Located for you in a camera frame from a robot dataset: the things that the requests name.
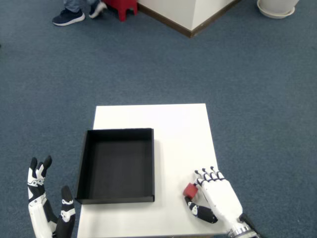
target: red block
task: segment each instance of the red block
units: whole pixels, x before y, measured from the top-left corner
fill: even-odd
[[[198,189],[192,183],[189,183],[185,188],[183,195],[193,199],[197,193]]]
[[[134,15],[138,13],[137,0],[103,0],[107,5],[118,10],[119,20],[125,21],[126,12],[132,8]]]

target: open box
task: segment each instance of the open box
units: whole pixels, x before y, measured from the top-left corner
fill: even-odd
[[[154,130],[88,130],[76,200],[98,204],[154,199]]]

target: table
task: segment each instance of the table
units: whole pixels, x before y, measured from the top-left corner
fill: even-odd
[[[155,202],[82,205],[79,238],[214,235],[223,223],[192,215],[182,192],[194,170],[217,166],[205,104],[97,106],[94,129],[153,128]],[[207,206],[201,192],[195,197]]]

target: wooden baseboard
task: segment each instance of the wooden baseboard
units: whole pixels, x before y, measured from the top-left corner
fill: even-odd
[[[174,30],[182,33],[183,35],[192,38],[194,36],[196,36],[199,32],[201,32],[202,30],[204,30],[207,26],[209,26],[212,22],[216,21],[218,18],[220,18],[222,15],[224,15],[229,9],[231,9],[235,4],[237,4],[239,1],[241,0],[234,0],[231,3],[229,3],[227,6],[225,6],[223,9],[219,10],[216,14],[214,14],[213,16],[211,16],[210,18],[208,18],[206,21],[204,21],[202,24],[200,24],[199,26],[197,26],[195,29],[193,30],[189,30],[181,25],[179,25],[178,23],[168,19],[165,16],[162,16],[161,14],[147,8],[146,6],[143,6],[141,4],[138,3],[138,9],[145,13],[146,15],[164,23],[165,25],[173,28]]]

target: shoe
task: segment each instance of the shoe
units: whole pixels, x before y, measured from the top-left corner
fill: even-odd
[[[103,1],[97,0],[94,4],[91,5],[89,17],[91,19],[96,18],[104,9],[107,9],[107,5]]]
[[[85,19],[85,14],[79,10],[74,13],[67,8],[61,11],[60,15],[53,18],[52,22],[56,26],[67,26],[76,22],[83,21]]]

